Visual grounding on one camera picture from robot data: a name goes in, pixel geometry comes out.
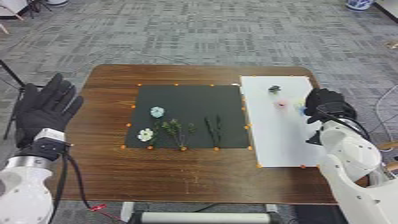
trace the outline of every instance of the gray carpet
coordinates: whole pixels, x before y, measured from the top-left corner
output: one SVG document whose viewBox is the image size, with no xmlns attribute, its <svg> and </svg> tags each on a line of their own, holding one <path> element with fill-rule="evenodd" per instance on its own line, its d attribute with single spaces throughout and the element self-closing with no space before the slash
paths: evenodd
<svg viewBox="0 0 398 224">
<path fill-rule="evenodd" d="M 352 12 L 343 0 L 71 0 L 53 13 L 43 10 L 36 19 L 25 18 L 2 21 L 11 35 L 0 33 L 0 58 L 27 82 L 41 84 L 62 72 L 82 88 L 93 67 L 105 63 L 299 65 L 322 86 L 345 94 L 364 127 L 377 126 L 375 103 L 398 84 L 398 51 L 384 47 L 398 39 L 398 26 L 375 8 Z M 4 71 L 0 77 L 11 81 Z M 16 97 L 2 82 L 0 93 L 2 132 Z M 398 114 L 396 96 L 380 104 L 384 120 Z M 388 127 L 396 137 L 398 118 Z M 388 141 L 382 128 L 372 136 L 375 143 Z M 11 142 L 0 143 L 0 162 L 14 152 Z M 384 153 L 384 159 L 395 155 Z M 119 203 L 109 206 L 117 211 Z M 141 206 L 181 210 L 189 205 Z M 55 223 L 107 222 L 82 203 L 62 204 Z"/>
</svg>

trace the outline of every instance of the wooden table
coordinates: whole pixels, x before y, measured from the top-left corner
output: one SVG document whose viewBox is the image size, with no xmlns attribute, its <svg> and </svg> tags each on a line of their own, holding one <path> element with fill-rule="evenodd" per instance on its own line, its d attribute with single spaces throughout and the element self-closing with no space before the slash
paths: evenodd
<svg viewBox="0 0 398 224">
<path fill-rule="evenodd" d="M 256 168 L 247 149 L 121 149 L 132 105 L 142 85 L 229 85 L 240 75 L 309 76 L 300 67 L 100 65 L 68 127 L 89 200 L 336 204 L 316 168 Z M 80 200 L 69 170 L 64 199 Z"/>
</svg>

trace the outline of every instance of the white flower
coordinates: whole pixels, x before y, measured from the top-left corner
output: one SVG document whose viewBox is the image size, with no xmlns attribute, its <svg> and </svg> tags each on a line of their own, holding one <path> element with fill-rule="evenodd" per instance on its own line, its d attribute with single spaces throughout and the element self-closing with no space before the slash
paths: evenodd
<svg viewBox="0 0 398 224">
<path fill-rule="evenodd" d="M 151 115 L 155 118 L 164 117 L 165 109 L 162 107 L 153 107 L 151 108 Z"/>
<path fill-rule="evenodd" d="M 141 139 L 142 142 L 149 141 L 153 138 L 153 131 L 149 128 L 141 130 L 141 134 L 137 135 L 137 138 Z"/>
</svg>

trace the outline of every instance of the black glove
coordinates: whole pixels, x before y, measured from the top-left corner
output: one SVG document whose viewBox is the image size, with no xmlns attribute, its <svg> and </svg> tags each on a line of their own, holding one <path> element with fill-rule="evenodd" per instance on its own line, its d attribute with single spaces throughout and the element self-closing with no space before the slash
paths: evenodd
<svg viewBox="0 0 398 224">
<path fill-rule="evenodd" d="M 306 99 L 304 114 L 311 116 L 308 119 L 309 124 L 318 120 L 322 122 L 331 120 L 325 114 L 334 117 L 357 119 L 357 112 L 352 105 L 345 102 L 343 95 L 327 89 L 313 89 Z"/>
<path fill-rule="evenodd" d="M 34 142 L 43 128 L 64 132 L 68 122 L 84 104 L 71 82 L 62 75 L 53 76 L 41 91 L 32 83 L 25 85 L 23 99 L 16 104 L 16 147 L 23 148 Z"/>
</svg>

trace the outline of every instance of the white sheet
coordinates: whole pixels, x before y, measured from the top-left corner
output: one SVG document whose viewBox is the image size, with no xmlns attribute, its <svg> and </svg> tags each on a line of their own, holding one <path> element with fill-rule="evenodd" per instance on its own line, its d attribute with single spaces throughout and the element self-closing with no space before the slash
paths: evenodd
<svg viewBox="0 0 398 224">
<path fill-rule="evenodd" d="M 268 88 L 281 86 L 279 94 Z M 320 122 L 306 123 L 300 113 L 311 92 L 308 77 L 242 76 L 242 93 L 252 124 L 252 141 L 261 167 L 315 167 L 325 155 L 322 146 L 306 143 L 320 129 Z"/>
</svg>

